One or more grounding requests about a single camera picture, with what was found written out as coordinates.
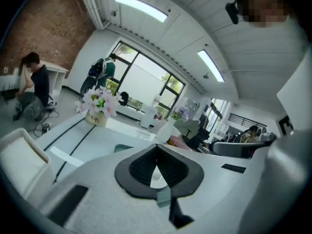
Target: blue line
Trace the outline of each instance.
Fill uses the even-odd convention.
[[[5,38],[6,38],[6,35],[9,33],[9,30],[10,30],[12,24],[14,23],[16,17],[19,15],[20,11],[22,10],[22,8],[25,6],[25,4],[26,4],[27,2],[28,2],[28,0],[25,0],[25,1],[21,4],[21,6],[17,9],[17,11],[15,12],[14,16],[12,17],[12,19],[11,19],[9,25],[7,26],[7,28],[6,28],[6,30],[5,30],[5,32],[4,32],[4,34],[3,34],[3,37],[2,37],[2,39],[1,39],[1,41],[0,41],[0,51],[2,50],[4,40],[5,40]]]

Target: flower pot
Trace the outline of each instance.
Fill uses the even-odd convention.
[[[97,126],[106,126],[107,118],[103,112],[93,113],[87,112],[86,121]]]
[[[157,139],[159,142],[166,143],[167,140],[169,140],[175,122],[175,119],[171,117],[168,118],[168,122],[157,132]]]

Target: white ceiling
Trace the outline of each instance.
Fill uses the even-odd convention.
[[[201,92],[214,98],[282,110],[276,93],[303,58],[306,40],[293,21],[273,28],[232,24],[234,0],[141,0],[168,14],[164,23],[115,0],[95,0],[102,21],[138,35],[172,58]],[[110,12],[117,10],[117,16]],[[205,49],[225,79],[217,82],[197,55]],[[209,73],[208,80],[202,76]]]

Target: brick wall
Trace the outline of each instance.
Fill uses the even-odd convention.
[[[44,61],[71,70],[94,29],[82,0],[29,0],[4,42],[0,75],[4,67],[12,74],[31,51]]]

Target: camouflage pants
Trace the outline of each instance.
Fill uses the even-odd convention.
[[[44,107],[40,99],[32,92],[24,92],[18,97],[16,109],[23,113],[26,118],[37,119],[43,112]]]

